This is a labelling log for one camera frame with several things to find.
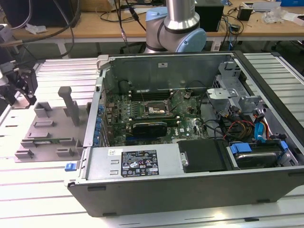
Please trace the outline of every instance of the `black box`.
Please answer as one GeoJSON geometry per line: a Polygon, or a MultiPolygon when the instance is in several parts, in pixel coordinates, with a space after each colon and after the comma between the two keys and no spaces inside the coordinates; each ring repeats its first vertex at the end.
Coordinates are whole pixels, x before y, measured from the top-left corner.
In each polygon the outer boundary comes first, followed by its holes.
{"type": "Polygon", "coordinates": [[[220,0],[196,0],[195,11],[200,16],[200,27],[206,32],[217,32],[224,5],[220,0]]]}
{"type": "MultiPolygon", "coordinates": [[[[0,0],[0,5],[12,27],[21,25],[29,15],[28,0],[0,0]]],[[[71,21],[77,10],[77,0],[58,0],[58,4],[71,21]]],[[[29,24],[47,27],[64,27],[67,25],[53,0],[32,0],[33,15],[29,24]]]]}
{"type": "Polygon", "coordinates": [[[237,19],[243,20],[243,21],[249,21],[249,18],[251,16],[253,9],[251,8],[239,8],[237,19]]]}

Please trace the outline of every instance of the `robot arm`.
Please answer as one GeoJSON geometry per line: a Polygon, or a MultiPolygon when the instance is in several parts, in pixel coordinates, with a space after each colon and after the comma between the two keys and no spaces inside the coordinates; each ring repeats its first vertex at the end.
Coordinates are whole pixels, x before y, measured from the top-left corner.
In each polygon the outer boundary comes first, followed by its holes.
{"type": "Polygon", "coordinates": [[[200,28],[195,0],[166,0],[167,7],[147,11],[147,48],[145,53],[196,52],[206,44],[200,28]]]}

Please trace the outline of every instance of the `wire bundle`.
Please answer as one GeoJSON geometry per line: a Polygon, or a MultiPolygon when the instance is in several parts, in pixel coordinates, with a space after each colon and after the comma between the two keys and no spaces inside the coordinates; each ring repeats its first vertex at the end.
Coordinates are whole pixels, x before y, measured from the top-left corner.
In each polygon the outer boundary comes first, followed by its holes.
{"type": "Polygon", "coordinates": [[[245,121],[245,120],[234,121],[231,124],[231,126],[228,128],[228,130],[226,131],[226,134],[224,135],[223,139],[225,139],[227,137],[227,133],[229,133],[231,131],[232,127],[235,126],[236,124],[238,124],[239,126],[242,127],[242,131],[240,132],[240,134],[238,136],[234,136],[234,137],[238,138],[239,140],[242,140],[245,137],[249,137],[252,133],[252,127],[255,127],[253,125],[253,123],[251,123],[250,121],[245,121]]]}
{"type": "Polygon", "coordinates": [[[222,15],[222,20],[225,22],[225,25],[226,25],[226,34],[225,34],[225,37],[224,37],[224,40],[223,40],[222,44],[220,45],[220,49],[223,47],[223,45],[225,43],[225,40],[227,38],[227,40],[229,41],[229,49],[228,50],[230,50],[230,47],[231,47],[231,50],[233,50],[235,48],[236,44],[237,44],[238,36],[244,31],[244,24],[243,24],[243,22],[240,21],[239,19],[237,19],[236,17],[233,17],[233,16],[229,15],[229,12],[231,10],[234,10],[234,9],[235,8],[232,8],[232,9],[230,9],[228,11],[228,14],[223,14],[222,15]],[[231,29],[231,23],[229,22],[228,17],[233,18],[234,20],[237,20],[238,22],[240,22],[241,28],[240,28],[240,30],[238,32],[232,31],[232,29],[231,29]],[[235,36],[234,45],[229,40],[230,35],[235,36]]]}

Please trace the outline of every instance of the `warning label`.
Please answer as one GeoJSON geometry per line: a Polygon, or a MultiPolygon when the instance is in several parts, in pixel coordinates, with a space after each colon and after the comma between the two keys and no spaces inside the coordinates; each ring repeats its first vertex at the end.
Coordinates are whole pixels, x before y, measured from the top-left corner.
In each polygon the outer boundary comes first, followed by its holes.
{"type": "Polygon", "coordinates": [[[159,175],[156,150],[122,152],[123,177],[159,175]]]}

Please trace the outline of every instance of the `aluminum extrusion table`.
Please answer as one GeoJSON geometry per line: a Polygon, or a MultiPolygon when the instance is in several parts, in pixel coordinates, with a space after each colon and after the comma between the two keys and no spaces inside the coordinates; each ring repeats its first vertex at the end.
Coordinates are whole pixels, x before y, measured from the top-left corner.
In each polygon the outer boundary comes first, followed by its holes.
{"type": "MultiPolygon", "coordinates": [[[[246,57],[304,124],[304,82],[281,57],[247,54],[246,57]]],[[[72,87],[78,105],[91,101],[99,76],[95,58],[47,60],[36,66],[38,101],[64,106],[57,95],[60,86],[72,87]]],[[[0,118],[0,227],[293,227],[304,226],[304,186],[276,203],[196,209],[108,218],[90,217],[64,186],[74,178],[65,172],[66,161],[14,163],[14,153],[34,119],[33,107],[11,110],[0,118]]]]}

